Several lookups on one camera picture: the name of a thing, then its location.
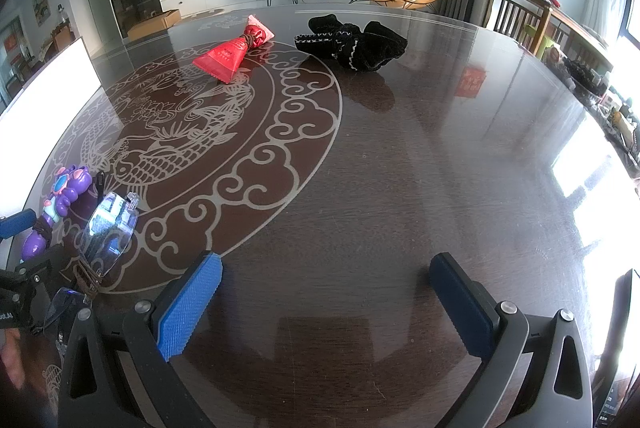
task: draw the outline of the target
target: black velvet bag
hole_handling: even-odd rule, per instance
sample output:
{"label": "black velvet bag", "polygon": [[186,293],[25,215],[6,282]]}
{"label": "black velvet bag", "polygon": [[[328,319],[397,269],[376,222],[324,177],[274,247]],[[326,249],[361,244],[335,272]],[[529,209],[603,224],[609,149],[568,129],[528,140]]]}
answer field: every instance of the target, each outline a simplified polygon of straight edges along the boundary
{"label": "black velvet bag", "polygon": [[406,39],[377,21],[364,31],[355,24],[343,24],[334,14],[309,20],[314,34],[299,34],[296,47],[318,58],[335,58],[344,68],[377,71],[392,58],[400,58]]}

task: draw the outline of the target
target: door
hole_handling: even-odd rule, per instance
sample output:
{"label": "door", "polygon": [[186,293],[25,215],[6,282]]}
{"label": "door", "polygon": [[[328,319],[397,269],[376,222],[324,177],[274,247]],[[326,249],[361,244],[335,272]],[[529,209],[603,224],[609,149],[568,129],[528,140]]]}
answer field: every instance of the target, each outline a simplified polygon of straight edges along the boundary
{"label": "door", "polygon": [[110,0],[88,0],[104,52],[122,44]]}

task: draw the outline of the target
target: blue rubber pad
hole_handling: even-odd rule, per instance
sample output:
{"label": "blue rubber pad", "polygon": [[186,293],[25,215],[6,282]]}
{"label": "blue rubber pad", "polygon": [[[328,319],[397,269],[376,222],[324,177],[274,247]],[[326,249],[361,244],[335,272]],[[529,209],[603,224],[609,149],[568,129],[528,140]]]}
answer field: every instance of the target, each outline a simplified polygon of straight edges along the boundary
{"label": "blue rubber pad", "polygon": [[467,352],[482,361],[488,360],[495,349],[494,328],[468,287],[474,284],[470,281],[465,284],[440,254],[431,259],[429,281]]}
{"label": "blue rubber pad", "polygon": [[221,279],[220,257],[205,256],[158,323],[158,349],[164,361],[182,353]]}
{"label": "blue rubber pad", "polygon": [[11,217],[0,219],[0,239],[8,239],[36,223],[36,212],[26,209]]}

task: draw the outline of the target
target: person's hand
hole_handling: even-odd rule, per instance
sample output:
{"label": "person's hand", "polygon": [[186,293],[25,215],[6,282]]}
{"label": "person's hand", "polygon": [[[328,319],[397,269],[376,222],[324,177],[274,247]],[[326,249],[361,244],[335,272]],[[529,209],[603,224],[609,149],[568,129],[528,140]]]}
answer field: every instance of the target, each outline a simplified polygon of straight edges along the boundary
{"label": "person's hand", "polygon": [[0,359],[4,363],[6,373],[14,384],[14,387],[20,390],[24,386],[24,368],[22,366],[22,357],[20,354],[20,331],[18,329],[5,329],[4,337],[6,343],[0,349]]}

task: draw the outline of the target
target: round table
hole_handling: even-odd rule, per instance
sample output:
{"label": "round table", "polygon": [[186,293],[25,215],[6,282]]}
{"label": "round table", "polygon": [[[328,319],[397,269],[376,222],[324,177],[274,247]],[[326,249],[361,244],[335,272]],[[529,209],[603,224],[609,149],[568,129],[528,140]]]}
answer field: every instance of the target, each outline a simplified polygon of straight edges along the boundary
{"label": "round table", "polygon": [[[234,83],[191,66],[250,13],[275,39]],[[376,73],[298,52],[293,37],[329,13],[380,21],[406,52]],[[94,64],[104,88],[28,205],[70,163],[141,195],[103,308],[153,298],[202,249],[223,255],[172,359],[218,428],[434,426],[478,366],[425,278],[440,251],[498,301],[571,309],[593,372],[613,284],[637,256],[625,239],[638,197],[591,116],[514,40],[421,12],[300,4],[186,22]],[[82,199],[72,209],[54,237],[71,251],[86,220]]]}

